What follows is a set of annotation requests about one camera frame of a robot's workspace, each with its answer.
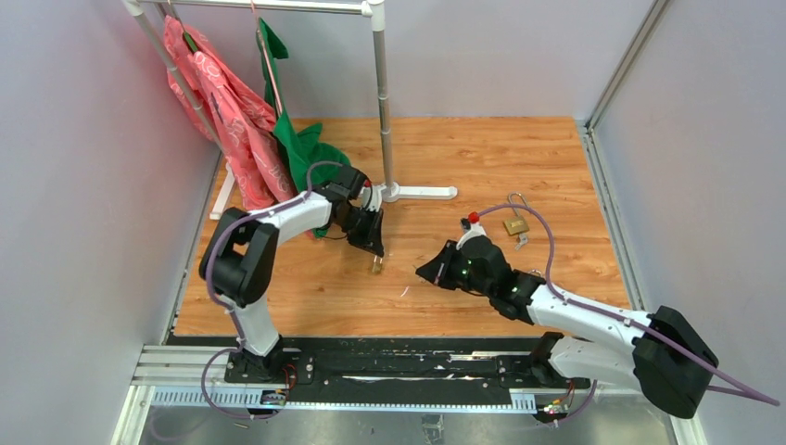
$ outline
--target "rack top bar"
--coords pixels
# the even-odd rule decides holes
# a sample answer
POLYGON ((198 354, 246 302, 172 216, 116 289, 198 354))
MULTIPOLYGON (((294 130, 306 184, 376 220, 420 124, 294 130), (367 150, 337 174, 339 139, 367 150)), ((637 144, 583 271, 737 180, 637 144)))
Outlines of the rack top bar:
MULTIPOLYGON (((252 0, 136 0, 139 3, 158 3, 175 6, 224 6, 242 7, 251 9, 252 0)), ((362 3, 329 3, 308 2, 299 0, 253 0, 254 6, 259 9, 274 9, 279 11, 326 12, 332 14, 354 14, 371 17, 371 9, 366 2, 362 3)))

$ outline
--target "brass padlock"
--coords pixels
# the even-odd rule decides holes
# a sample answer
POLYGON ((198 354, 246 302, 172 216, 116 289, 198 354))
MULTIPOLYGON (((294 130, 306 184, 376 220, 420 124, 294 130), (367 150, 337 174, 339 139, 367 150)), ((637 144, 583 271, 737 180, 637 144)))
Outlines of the brass padlock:
MULTIPOLYGON (((524 195, 518 192, 512 192, 510 195, 508 195, 508 202, 511 204, 513 204, 513 197, 520 197, 524 205, 529 207, 529 204, 526 202, 524 195)), ((518 212, 518 209, 513 208, 513 213, 515 213, 515 216, 508 218, 503 222, 503 224, 505 224, 505 230, 508 231, 508 235, 518 235, 518 244, 516 245, 516 250, 518 250, 528 241, 525 233, 529 232, 529 224, 526 223, 526 220, 523 216, 521 216, 521 213, 518 212)))
POLYGON ((526 223, 526 220, 521 215, 508 218, 502 223, 505 224, 505 230, 508 231, 510 236, 529 232, 529 224, 526 223))

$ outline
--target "clothes hanger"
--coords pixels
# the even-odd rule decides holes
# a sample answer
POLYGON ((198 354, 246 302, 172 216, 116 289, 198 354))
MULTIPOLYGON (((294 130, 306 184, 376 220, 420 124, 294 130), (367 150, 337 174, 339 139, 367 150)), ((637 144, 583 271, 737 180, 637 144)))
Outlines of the clothes hanger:
POLYGON ((192 53, 199 51, 199 46, 197 46, 197 42, 195 42, 194 38, 191 37, 191 34, 189 34, 188 31, 185 30, 185 26, 183 25, 183 22, 180 20, 180 16, 177 14, 177 11, 174 10, 174 6, 171 5, 171 0, 167 0, 167 3, 170 5, 172 18, 177 20, 178 23, 180 23, 180 27, 183 28, 183 40, 185 41, 185 44, 188 45, 188 49, 192 53))
POLYGON ((251 0, 250 3, 251 12, 254 14, 254 26, 257 29, 257 40, 260 42, 260 46, 262 47, 262 55, 265 57, 265 66, 268 70, 268 77, 270 78, 270 83, 273 87, 276 111, 277 114, 281 114, 284 112, 284 108, 281 106, 281 97, 278 95, 278 85, 276 84, 275 76, 273 75, 273 65, 271 65, 270 56, 268 56, 268 47, 265 44, 265 39, 262 36, 262 31, 260 29, 260 14, 257 12, 257 7, 254 6, 254 0, 251 0))

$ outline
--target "pink garment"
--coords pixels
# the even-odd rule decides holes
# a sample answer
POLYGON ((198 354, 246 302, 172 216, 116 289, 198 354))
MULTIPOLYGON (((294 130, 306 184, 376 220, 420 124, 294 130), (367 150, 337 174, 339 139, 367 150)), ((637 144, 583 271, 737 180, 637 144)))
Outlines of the pink garment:
MULTIPOLYGON (((275 201, 290 199, 295 187, 271 135, 275 126, 273 108, 226 68, 207 37, 190 26, 185 28, 199 51, 189 51, 183 40, 183 26, 171 17, 164 20, 164 44, 202 106, 210 109, 243 205, 247 210, 263 209, 275 201)), ((168 78, 188 117, 212 140, 183 90, 171 74, 168 78)))

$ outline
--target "clothes rack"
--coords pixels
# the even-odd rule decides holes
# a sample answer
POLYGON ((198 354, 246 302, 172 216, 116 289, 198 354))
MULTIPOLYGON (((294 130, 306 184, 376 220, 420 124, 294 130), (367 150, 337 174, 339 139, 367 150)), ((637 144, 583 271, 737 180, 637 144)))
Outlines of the clothes rack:
MULTIPOLYGON (((423 186, 402 186, 396 183, 393 177, 393 147, 390 140, 390 110, 387 102, 387 62, 385 56, 385 0, 365 0, 359 3, 327 3, 310 2, 298 0, 121 0, 128 12, 136 19, 139 26, 145 32, 156 49, 158 55, 163 59, 167 69, 171 72, 174 80, 183 89, 185 97, 191 104, 196 114, 213 140, 221 148, 215 127, 209 119, 208 111, 199 102, 188 82, 182 73, 175 66, 164 47, 164 43, 158 32, 150 23, 141 4, 154 4, 159 14, 171 14, 176 17, 175 5, 179 6, 223 6, 223 7, 242 7, 251 9, 251 3, 258 9, 271 9, 283 11, 300 12, 322 12, 332 14, 358 15, 371 19, 372 35, 374 37, 374 66, 376 70, 377 99, 379 102, 379 129, 382 144, 382 162, 385 172, 385 181, 379 185, 382 198, 386 202, 393 202, 398 199, 452 199, 458 194, 454 186, 449 187, 423 187, 423 186)), ((227 179, 222 186, 222 190, 210 213, 211 219, 218 219, 226 207, 232 192, 235 178, 232 172, 227 172, 227 179)))

